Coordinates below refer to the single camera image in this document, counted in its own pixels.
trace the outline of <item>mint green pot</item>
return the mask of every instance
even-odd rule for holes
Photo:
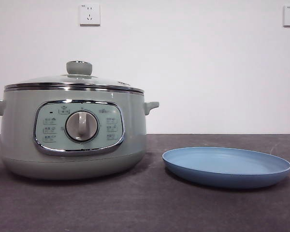
[[[68,62],[67,70],[5,86],[0,140],[6,167],[38,179],[133,167],[145,153],[145,115],[159,103],[144,102],[141,89],[90,76],[90,63]]]

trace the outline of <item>blue plate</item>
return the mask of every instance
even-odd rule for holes
[[[262,152],[224,147],[186,147],[162,155],[167,168],[186,180],[214,187],[253,189],[285,178],[290,163]]]

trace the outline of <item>lid rim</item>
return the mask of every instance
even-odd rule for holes
[[[104,89],[121,89],[133,92],[144,93],[144,90],[134,87],[114,86],[114,85],[95,85],[91,83],[59,83],[59,82],[37,82],[37,83],[19,83],[6,85],[4,90],[20,87],[86,87],[86,88],[104,88]]]

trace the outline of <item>dark countertop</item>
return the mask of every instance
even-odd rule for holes
[[[167,171],[163,152],[187,146],[255,150],[290,161],[290,135],[147,136],[134,168],[107,177],[32,180],[0,160],[0,232],[290,232],[290,174],[255,190],[192,184]]]

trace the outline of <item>glass lid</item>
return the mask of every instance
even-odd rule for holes
[[[91,76],[92,64],[84,61],[70,61],[67,63],[68,74],[47,76],[30,79],[18,84],[7,85],[5,90],[45,89],[51,87],[77,87],[99,89],[121,89],[144,93],[142,89],[131,87],[129,84]]]

